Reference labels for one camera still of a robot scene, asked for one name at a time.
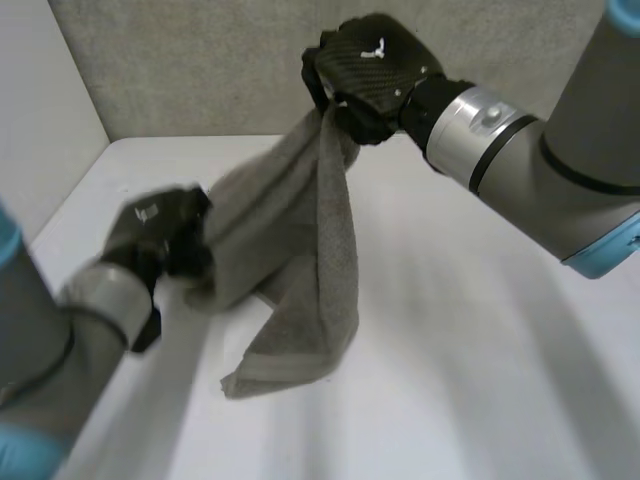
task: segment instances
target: white table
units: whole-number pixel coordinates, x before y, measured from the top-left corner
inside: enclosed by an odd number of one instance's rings
[[[125,199],[208,187],[275,141],[114,143],[34,244],[48,282],[59,288],[99,251]],[[340,368],[225,400],[219,379],[269,309],[250,298],[209,318],[162,285],[161,344],[122,362],[60,479],[631,478],[640,259],[581,278],[433,173],[404,137],[364,149],[349,185],[361,326]]]

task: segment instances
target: white logo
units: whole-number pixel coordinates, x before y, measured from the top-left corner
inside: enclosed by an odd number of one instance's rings
[[[380,39],[380,46],[376,48],[373,52],[362,52],[360,54],[361,58],[384,58],[384,38]]]
[[[138,220],[140,220],[143,225],[160,212],[160,210],[158,210],[158,206],[155,203],[151,205],[149,208],[143,208],[142,210],[138,210],[136,208],[135,211],[136,211],[136,217],[138,217]]]

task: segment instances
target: towel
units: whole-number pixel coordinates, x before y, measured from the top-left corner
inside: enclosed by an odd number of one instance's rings
[[[237,369],[227,398],[313,382],[333,371],[358,327],[358,257],[346,170],[359,147],[310,112],[264,155],[211,189],[204,238],[210,281],[197,303],[225,309],[257,293],[273,312]]]

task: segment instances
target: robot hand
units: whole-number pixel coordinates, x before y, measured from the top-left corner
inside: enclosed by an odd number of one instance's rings
[[[303,56],[302,78],[321,112],[325,88],[341,107],[338,126],[359,144],[379,144],[399,128],[415,85],[443,77],[433,54],[406,28],[383,14],[349,20],[324,32]]]
[[[133,272],[152,297],[164,273],[200,277],[213,262],[202,243],[202,222],[210,208],[207,195],[199,187],[138,198],[120,211],[100,261]],[[154,307],[131,350],[144,352],[160,333],[160,312]]]

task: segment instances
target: white wall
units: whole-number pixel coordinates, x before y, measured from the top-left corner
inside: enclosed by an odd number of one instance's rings
[[[108,143],[46,0],[0,0],[0,198],[27,240]]]

